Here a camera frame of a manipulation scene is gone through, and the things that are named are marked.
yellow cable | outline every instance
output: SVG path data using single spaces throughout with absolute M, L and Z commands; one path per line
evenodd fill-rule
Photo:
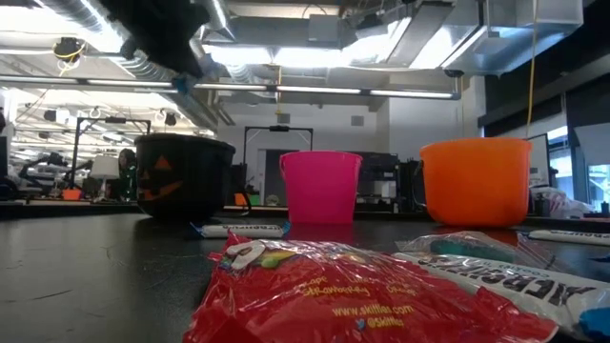
M 527 125 L 525 126 L 525 139 L 530 136 L 532 123 L 532 110 L 534 109 L 534 75 L 536 73 L 536 44 L 538 41 L 538 1 L 534 5 L 534 32 L 532 32 L 532 68 L 530 69 L 530 94 L 527 106 Z
M 70 63 L 72 63 L 72 60 L 74 59 L 74 56 L 72 56 L 70 58 L 70 62 L 68 62 L 66 64 L 66 66 L 64 67 L 64 69 L 61 70 L 61 72 L 59 73 L 59 77 L 62 77 L 64 75 L 64 72 L 68 71 L 70 68 L 68 67 L 70 65 Z
M 83 52 L 83 50 L 85 49 L 85 47 L 86 47 L 86 46 L 87 46 L 87 43 L 83 44 L 83 46 L 82 46 L 82 47 L 80 47 L 80 49 L 79 49 L 78 51 L 75 51 L 75 52 L 73 52 L 73 53 L 69 53 L 69 54 L 67 54 L 67 55 L 60 55 L 60 54 L 57 54 L 57 53 L 55 53 L 55 52 L 54 52 L 53 54 L 54 54 L 54 55 L 55 55 L 55 57 L 57 57 L 57 58 L 71 58 L 71 57 L 74 57 L 74 56 L 76 56 L 77 54 L 79 54 L 79 53 Z
M 464 122 L 464 75 L 459 77 L 460 83 L 460 94 L 462 95 L 459 99 L 461 104 L 461 136 L 466 138 L 466 123 Z

bucket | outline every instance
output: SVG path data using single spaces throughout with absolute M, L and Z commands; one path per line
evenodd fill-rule
M 153 133 L 135 139 L 139 207 L 157 219 L 199 221 L 222 210 L 235 148 L 205 137 Z
M 423 147 L 428 213 L 452 226 L 510 227 L 527 214 L 532 144 L 468 138 Z
M 301 151 L 279 158 L 292 223 L 351 224 L 362 157 Z

candy wrapper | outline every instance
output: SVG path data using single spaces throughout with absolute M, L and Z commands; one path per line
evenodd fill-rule
M 418 265 L 323 242 L 230 235 L 184 343 L 545 342 L 557 325 Z
M 502 295 L 577 339 L 610 338 L 610 284 L 605 282 L 466 256 L 412 252 L 394 257 L 454 281 L 468 293 L 487 289 Z
M 483 232 L 454 232 L 430 234 L 412 241 L 398 241 L 400 252 L 428 252 L 433 254 L 455 254 L 515 263 L 523 266 L 555 272 L 574 271 L 552 252 L 518 234 L 516 247 L 502 243 Z

ceiling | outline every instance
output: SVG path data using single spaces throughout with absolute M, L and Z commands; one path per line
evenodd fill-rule
M 468 4 L 475 0 L 460 0 Z M 36 75 L 36 76 L 63 76 L 76 78 L 107 78 L 130 80 L 133 76 L 119 67 L 117 58 L 100 57 L 100 51 L 91 44 L 92 35 L 75 22 L 64 20 L 51 10 L 41 9 L 36 6 L 27 8 L 23 5 L 32 3 L 30 0 L 0 0 L 0 73 L 13 75 Z M 335 15 L 355 15 L 359 13 L 375 12 L 378 9 L 391 8 L 401 4 L 400 1 L 377 1 L 350 0 L 337 5 L 336 0 L 318 0 L 313 4 L 307 0 L 228 0 L 227 7 L 233 19 L 247 19 L 241 22 L 265 23 L 277 19 L 295 23 L 309 18 L 314 14 L 327 14 L 328 17 Z M 459 25 L 463 16 L 454 13 L 452 25 Z M 278 35 L 283 39 L 298 36 L 298 32 L 282 31 L 273 25 L 267 28 L 270 34 Z M 260 39 L 270 38 L 270 34 L 259 34 Z M 61 37 L 77 37 L 86 45 L 83 56 L 69 69 L 66 63 L 59 62 L 52 54 L 52 47 L 59 42 Z M 367 52 L 367 47 L 360 50 Z M 325 86 L 337 88 L 359 88 L 359 89 L 388 89 L 388 90 L 425 90 L 425 91 L 453 91 L 455 80 L 447 77 L 443 71 L 407 70 L 404 65 L 386 64 L 358 64 L 355 66 L 343 66 L 340 68 L 281 68 L 281 83 L 294 86 Z M 265 83 L 275 83 L 279 79 L 277 67 L 265 65 L 251 65 L 249 69 L 254 77 Z M 232 82 L 231 75 L 224 69 L 218 72 L 220 81 Z M 204 128 L 197 127 L 189 118 L 192 113 L 178 107 L 168 96 L 153 93 L 120 93 L 107 91 L 67 91 L 67 90 L 42 90 L 25 88 L 21 90 L 3 90 L 16 99 L 15 107 L 17 134 L 15 142 L 31 143 L 38 145 L 37 149 L 43 150 L 44 143 L 48 144 L 71 144 L 74 133 L 73 120 L 58 123 L 45 120 L 45 111 L 60 111 L 69 113 L 71 117 L 89 117 L 90 112 L 94 115 L 99 111 L 101 118 L 106 116 L 126 117 L 130 119 L 142 119 L 152 121 L 153 131 L 176 131 L 186 134 L 210 133 Z M 199 99 L 206 103 L 209 99 L 207 93 Z M 251 92 L 223 91 L 220 94 L 222 103 L 245 103 L 269 104 L 275 103 L 276 97 L 259 96 Z M 337 94 L 310 94 L 310 93 L 284 93 L 281 102 L 307 105 L 361 105 L 369 106 L 370 111 L 376 111 L 380 105 L 379 98 L 354 95 Z M 168 127 L 164 124 L 166 113 L 176 113 L 175 126 Z M 220 117 L 218 112 L 212 115 Z M 51 134 L 50 138 L 40 138 L 40 131 L 46 130 Z M 132 138 L 138 135 L 139 128 L 131 125 L 115 125 L 103 122 L 96 123 L 90 127 L 90 132 L 85 134 L 81 140 L 84 145 L 90 145 L 91 151 L 98 151 L 95 145 L 108 147 L 111 144 L 108 139 L 102 137 L 102 133 L 120 133 L 126 139 L 119 145 L 132 145 Z

orange object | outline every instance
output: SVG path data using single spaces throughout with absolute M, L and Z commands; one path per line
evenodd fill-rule
M 79 200 L 80 190 L 63 190 L 62 195 L 64 196 L 64 200 Z
M 527 214 L 529 152 L 517 138 L 467 138 L 423 147 L 428 213 L 453 226 L 509 227 Z
M 237 206 L 248 206 L 248 204 L 246 203 L 246 198 L 244 197 L 244 194 L 242 194 L 242 193 L 235 194 L 235 204 Z

